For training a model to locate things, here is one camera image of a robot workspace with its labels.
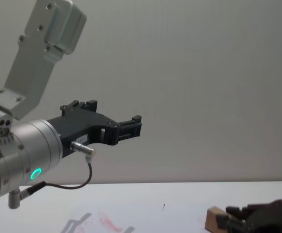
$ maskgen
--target white table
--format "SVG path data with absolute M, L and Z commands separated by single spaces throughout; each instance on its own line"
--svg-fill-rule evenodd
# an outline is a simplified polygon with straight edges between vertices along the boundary
M 109 204 L 202 204 L 224 209 L 282 199 L 282 182 L 236 183 L 135 183 L 92 184 L 79 190 L 45 187 L 8 209 L 8 195 L 0 198 L 0 233 L 61 232 L 79 203 Z

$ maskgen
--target glowing green light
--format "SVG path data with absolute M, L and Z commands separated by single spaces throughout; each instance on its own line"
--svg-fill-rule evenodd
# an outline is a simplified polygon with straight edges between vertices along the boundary
M 31 180 L 36 179 L 40 174 L 42 174 L 42 172 L 43 172 L 43 170 L 41 168 L 35 169 L 35 171 L 32 172 Z

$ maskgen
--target white wall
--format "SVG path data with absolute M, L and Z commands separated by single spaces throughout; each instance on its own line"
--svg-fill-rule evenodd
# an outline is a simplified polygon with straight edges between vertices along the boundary
M 140 138 L 94 145 L 94 182 L 282 180 L 282 0 L 75 2 L 88 15 L 78 47 L 26 120 L 75 99 L 142 115 Z M 0 0 L 0 87 L 33 5 Z M 74 154 L 44 178 L 87 173 Z

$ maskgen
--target robotic arm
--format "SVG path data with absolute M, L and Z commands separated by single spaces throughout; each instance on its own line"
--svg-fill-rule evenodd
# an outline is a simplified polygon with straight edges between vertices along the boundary
M 90 164 L 92 143 L 116 145 L 140 135 L 141 117 L 115 122 L 97 113 L 97 102 L 73 101 L 61 106 L 60 117 L 34 120 L 13 127 L 40 102 L 54 65 L 71 54 L 86 16 L 70 0 L 38 0 L 7 81 L 0 90 L 0 196 L 10 193 L 9 207 L 19 207 L 19 187 L 80 151 Z

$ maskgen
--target bolt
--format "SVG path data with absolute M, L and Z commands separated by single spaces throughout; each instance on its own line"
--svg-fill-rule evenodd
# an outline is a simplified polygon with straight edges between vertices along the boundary
M 21 102 L 21 101 L 22 101 L 21 97 L 16 98 L 16 102 Z
M 37 30 L 40 31 L 40 32 L 41 32 L 43 29 L 44 29 L 44 26 L 43 26 L 43 25 L 39 25 L 38 28 L 37 28 Z
M 23 41 L 24 41 L 24 36 L 22 36 L 22 35 L 21 35 L 21 36 L 19 36 L 18 42 L 20 42 L 20 43 L 21 43 L 21 42 L 23 42 Z
M 51 8 L 52 8 L 52 4 L 49 3 L 49 4 L 46 6 L 46 9 L 47 9 L 47 10 L 50 10 Z
M 24 145 L 19 145 L 19 146 L 18 146 L 18 149 L 19 149 L 19 150 L 24 150 Z

